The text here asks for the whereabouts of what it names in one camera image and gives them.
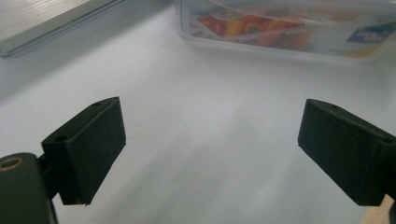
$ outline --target white surface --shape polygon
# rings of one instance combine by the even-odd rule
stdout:
[[[118,95],[127,146],[90,206],[61,223],[350,224],[358,207],[297,146],[306,98],[396,134],[396,49],[325,64],[192,43],[170,0],[127,0],[0,59],[1,154]]]

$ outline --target clamp jaw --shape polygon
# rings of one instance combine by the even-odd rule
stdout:
[[[357,205],[379,206],[385,194],[396,199],[393,135],[337,105],[308,99],[298,143]]]
[[[88,106],[43,142],[44,154],[0,159],[1,223],[58,223],[51,199],[90,204],[125,146],[120,98]]]

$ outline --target container lid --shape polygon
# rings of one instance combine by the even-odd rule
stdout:
[[[194,10],[208,11],[214,7],[218,7],[217,4],[211,2],[210,0],[183,0],[183,2],[189,7],[194,8]]]
[[[221,7],[268,19],[327,25],[396,28],[396,0],[210,0]]]

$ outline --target clear plastic box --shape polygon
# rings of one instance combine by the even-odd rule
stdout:
[[[394,0],[176,0],[193,39],[372,60],[396,40]]]

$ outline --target printed label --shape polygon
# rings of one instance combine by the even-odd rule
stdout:
[[[347,41],[366,44],[381,43],[395,31],[395,25],[396,22],[380,26],[359,28]]]

